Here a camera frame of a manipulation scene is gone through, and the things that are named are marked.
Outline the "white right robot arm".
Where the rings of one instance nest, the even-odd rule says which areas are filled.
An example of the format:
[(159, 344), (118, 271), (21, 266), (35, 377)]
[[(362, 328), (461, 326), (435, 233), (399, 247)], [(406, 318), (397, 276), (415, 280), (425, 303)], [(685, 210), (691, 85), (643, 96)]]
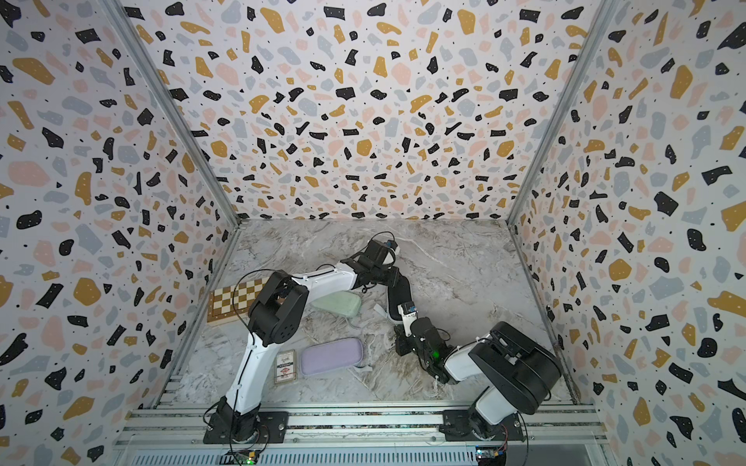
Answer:
[(421, 368), (441, 384), (458, 384), (479, 375), (487, 378), (490, 386), (468, 410), (474, 431), (515, 414), (535, 414), (561, 380), (556, 357), (507, 322), (460, 347), (449, 345), (429, 318), (402, 322), (394, 334), (396, 353), (418, 357)]

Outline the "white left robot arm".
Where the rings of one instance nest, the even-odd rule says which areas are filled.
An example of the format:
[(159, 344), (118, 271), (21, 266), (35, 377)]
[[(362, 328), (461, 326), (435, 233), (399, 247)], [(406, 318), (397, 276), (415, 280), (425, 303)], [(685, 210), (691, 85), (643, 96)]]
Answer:
[(408, 279), (396, 266), (396, 240), (371, 239), (352, 256), (305, 274), (273, 270), (248, 310), (248, 343), (233, 384), (223, 402), (238, 417), (260, 407), (263, 385), (283, 343), (297, 332), (306, 307), (339, 291), (386, 287), (388, 312), (399, 322), (398, 306), (411, 299)]

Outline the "lilac zippered umbrella sleeve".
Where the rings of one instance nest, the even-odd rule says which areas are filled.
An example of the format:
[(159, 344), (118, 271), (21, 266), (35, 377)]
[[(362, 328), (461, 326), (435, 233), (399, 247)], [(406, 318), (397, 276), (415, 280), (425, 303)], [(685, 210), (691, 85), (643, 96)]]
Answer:
[(311, 377), (357, 366), (363, 359), (363, 342), (345, 338), (304, 349), (299, 362), (301, 374)]

